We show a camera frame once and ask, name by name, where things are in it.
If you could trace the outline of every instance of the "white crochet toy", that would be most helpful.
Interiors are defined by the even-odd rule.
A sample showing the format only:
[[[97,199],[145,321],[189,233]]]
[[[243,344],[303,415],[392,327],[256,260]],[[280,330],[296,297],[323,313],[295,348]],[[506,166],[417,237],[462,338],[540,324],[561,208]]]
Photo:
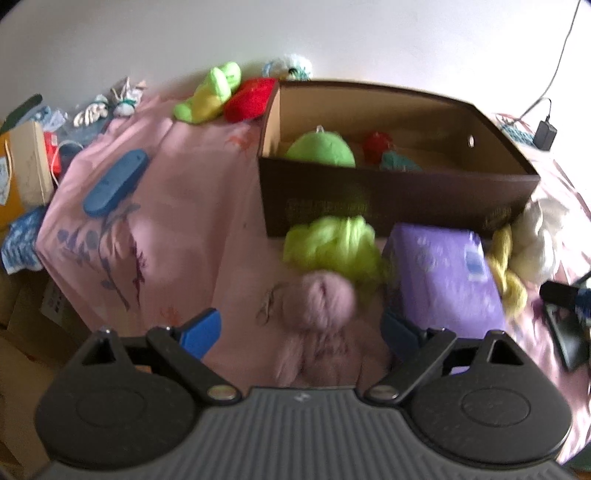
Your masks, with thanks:
[[[105,95],[97,95],[89,106],[74,117],[72,124],[76,128],[88,127],[99,118],[106,118],[107,115],[109,115],[109,101]]]
[[[312,63],[305,57],[295,53],[283,55],[271,60],[262,68],[263,77],[280,80],[310,80]]]
[[[568,217],[569,210],[562,203],[545,198],[528,205],[511,225],[513,254],[509,268],[521,280],[540,285],[554,277]]]
[[[129,83],[129,77],[126,77],[119,90],[116,87],[111,89],[113,93],[113,102],[115,109],[113,110],[114,116],[131,116],[135,113],[135,109],[142,100],[144,90],[147,88],[146,82],[141,81],[136,85],[131,86]]]

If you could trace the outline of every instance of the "red crochet toy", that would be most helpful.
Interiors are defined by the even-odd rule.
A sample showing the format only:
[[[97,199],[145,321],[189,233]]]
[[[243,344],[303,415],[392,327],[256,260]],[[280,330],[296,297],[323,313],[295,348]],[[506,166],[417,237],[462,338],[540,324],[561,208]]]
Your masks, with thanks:
[[[223,107],[223,116],[228,122],[250,120],[265,113],[267,102],[277,79],[256,78],[246,80]]]

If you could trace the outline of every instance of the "power adapter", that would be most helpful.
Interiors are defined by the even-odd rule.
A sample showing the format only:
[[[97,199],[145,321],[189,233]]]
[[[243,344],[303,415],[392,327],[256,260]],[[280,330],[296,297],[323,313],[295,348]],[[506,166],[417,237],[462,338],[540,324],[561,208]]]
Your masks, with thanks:
[[[546,117],[546,120],[540,122],[538,125],[538,129],[535,131],[534,135],[534,145],[539,150],[548,151],[550,147],[552,147],[552,143],[554,142],[554,137],[556,137],[556,133],[558,130],[555,129],[552,125],[550,125],[550,115]]]

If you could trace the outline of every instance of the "purple box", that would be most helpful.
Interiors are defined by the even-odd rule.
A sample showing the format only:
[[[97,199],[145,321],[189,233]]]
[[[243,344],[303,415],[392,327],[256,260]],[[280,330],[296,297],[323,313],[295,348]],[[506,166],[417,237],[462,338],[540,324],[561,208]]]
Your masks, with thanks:
[[[384,248],[388,307],[422,329],[463,338],[504,330],[505,316],[480,237],[466,230],[398,223]]]

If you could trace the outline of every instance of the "white wall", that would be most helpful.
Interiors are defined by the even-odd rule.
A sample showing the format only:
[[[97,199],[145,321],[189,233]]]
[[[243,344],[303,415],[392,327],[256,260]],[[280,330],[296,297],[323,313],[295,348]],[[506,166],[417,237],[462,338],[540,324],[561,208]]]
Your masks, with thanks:
[[[300,53],[373,80],[521,113],[545,88],[576,0],[22,0],[0,24],[0,116],[34,92],[71,108],[125,75],[151,86],[227,60]],[[582,168],[591,122],[583,0],[549,95],[555,150]],[[537,125],[546,104],[527,120]]]

